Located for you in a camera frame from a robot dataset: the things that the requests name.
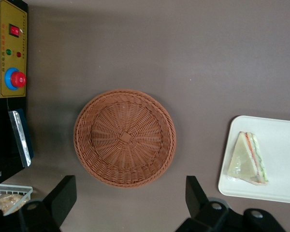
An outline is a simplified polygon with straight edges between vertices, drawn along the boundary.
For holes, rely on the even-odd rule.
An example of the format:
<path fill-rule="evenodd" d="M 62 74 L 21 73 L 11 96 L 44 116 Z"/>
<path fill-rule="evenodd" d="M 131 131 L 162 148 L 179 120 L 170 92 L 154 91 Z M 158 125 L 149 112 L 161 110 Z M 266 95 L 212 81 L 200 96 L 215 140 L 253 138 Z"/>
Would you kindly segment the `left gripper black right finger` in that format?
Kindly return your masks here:
<path fill-rule="evenodd" d="M 186 177 L 186 205 L 190 213 L 178 232 L 233 232 L 228 224 L 231 209 L 219 198 L 208 198 L 195 176 Z"/>

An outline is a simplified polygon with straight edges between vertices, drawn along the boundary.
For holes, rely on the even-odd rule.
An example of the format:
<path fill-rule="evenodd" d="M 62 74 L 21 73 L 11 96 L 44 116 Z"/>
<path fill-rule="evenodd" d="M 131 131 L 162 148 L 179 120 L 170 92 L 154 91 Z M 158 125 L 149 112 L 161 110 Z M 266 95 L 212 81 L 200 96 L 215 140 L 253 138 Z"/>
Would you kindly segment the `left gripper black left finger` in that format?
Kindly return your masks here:
<path fill-rule="evenodd" d="M 18 211 L 21 231 L 59 232 L 76 200 L 76 177 L 67 175 L 43 200 L 30 201 Z"/>

